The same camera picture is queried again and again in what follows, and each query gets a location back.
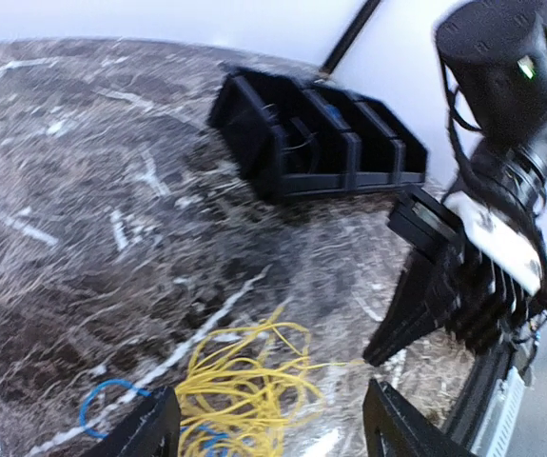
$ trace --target black rod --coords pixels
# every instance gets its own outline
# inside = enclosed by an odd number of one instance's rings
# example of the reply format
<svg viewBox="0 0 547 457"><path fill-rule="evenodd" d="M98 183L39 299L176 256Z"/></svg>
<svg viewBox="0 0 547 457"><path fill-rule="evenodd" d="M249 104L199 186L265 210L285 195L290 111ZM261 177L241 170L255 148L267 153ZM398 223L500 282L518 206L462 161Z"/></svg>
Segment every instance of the black rod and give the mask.
<svg viewBox="0 0 547 457"><path fill-rule="evenodd" d="M330 52L325 63L320 67L320 74L323 76L329 76L335 70L337 65L341 62L351 45L360 34L361 30L375 12L377 6L381 0L366 0L361 10L358 12L352 23L349 25L337 46Z"/></svg>

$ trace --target white background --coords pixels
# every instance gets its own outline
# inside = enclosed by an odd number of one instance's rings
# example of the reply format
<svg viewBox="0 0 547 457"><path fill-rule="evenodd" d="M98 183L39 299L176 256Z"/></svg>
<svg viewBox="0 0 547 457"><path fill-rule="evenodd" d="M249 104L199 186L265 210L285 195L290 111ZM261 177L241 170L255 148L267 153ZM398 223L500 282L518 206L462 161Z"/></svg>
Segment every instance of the white background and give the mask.
<svg viewBox="0 0 547 457"><path fill-rule="evenodd" d="M455 0L382 0L335 74L385 101L430 149L447 184L455 163L433 29ZM320 64L362 0L0 0L0 40L124 36L254 50ZM467 149L475 138L464 135ZM547 212L541 224L547 238Z"/></svg>

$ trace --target dark marble surface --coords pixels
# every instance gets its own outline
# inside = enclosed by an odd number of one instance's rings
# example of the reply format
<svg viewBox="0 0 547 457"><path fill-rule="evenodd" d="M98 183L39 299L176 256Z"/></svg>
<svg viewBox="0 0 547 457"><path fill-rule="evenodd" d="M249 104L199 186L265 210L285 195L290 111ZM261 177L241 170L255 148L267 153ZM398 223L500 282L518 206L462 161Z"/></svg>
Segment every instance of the dark marble surface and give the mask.
<svg viewBox="0 0 547 457"><path fill-rule="evenodd" d="M204 326L286 302L284 320L313 332L316 362L349 361L384 316L407 252L385 226L391 197L255 201L205 126L228 62L313 74L174 44L0 45L0 456L79 455L93 445L77 419L90 390L116 377L175 385L179 348ZM378 374L439 423L470 366L434 334ZM287 455L326 433L330 455L364 455L372 374L315 373L328 413L288 433ZM122 394L93 406L100 429L131 408Z"/></svg>

